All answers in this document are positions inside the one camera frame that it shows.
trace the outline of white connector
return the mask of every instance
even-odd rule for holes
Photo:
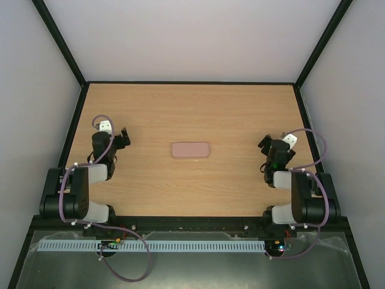
[[[105,131],[108,134],[112,134],[111,123],[108,120],[103,120],[99,124],[99,131]]]
[[[288,143],[290,149],[292,149],[297,143],[297,137],[293,134],[288,134],[282,139],[285,143]]]

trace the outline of white panel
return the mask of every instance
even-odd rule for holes
[[[295,81],[339,0],[46,0],[87,80]]]
[[[79,85],[32,1],[0,8],[0,288],[57,165]]]
[[[371,288],[385,284],[385,2],[353,1],[302,89]]]

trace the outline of gray floor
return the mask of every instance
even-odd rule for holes
[[[45,233],[37,234],[35,241]],[[92,252],[31,251],[18,288],[360,288],[343,233],[323,233],[323,241],[306,256],[270,261],[262,253],[153,253],[149,277],[128,284],[115,278]],[[153,240],[228,240],[225,234],[153,234]],[[290,254],[313,240],[305,234],[294,240]],[[146,268],[145,253],[117,253],[108,262],[127,278]]]

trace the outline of wooden table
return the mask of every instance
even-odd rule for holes
[[[290,202],[289,191],[269,188],[257,144],[271,134],[303,127],[289,85],[91,84],[68,165],[84,162],[106,114],[132,144],[117,151],[111,180],[90,187],[95,202],[121,216],[261,216],[268,205]],[[300,132],[291,166],[312,163]],[[207,159],[175,160],[171,144],[206,141]]]

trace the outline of wooden tabletop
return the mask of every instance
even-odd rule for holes
[[[117,151],[112,179],[90,187],[90,198],[118,215],[261,216],[290,202],[289,191],[264,183],[257,146],[303,127],[289,85],[91,84],[68,165],[92,151],[97,114],[112,118],[115,134],[127,127],[132,141]],[[312,163],[305,133],[296,135],[290,165]],[[175,160],[179,141],[206,141],[210,156]]]

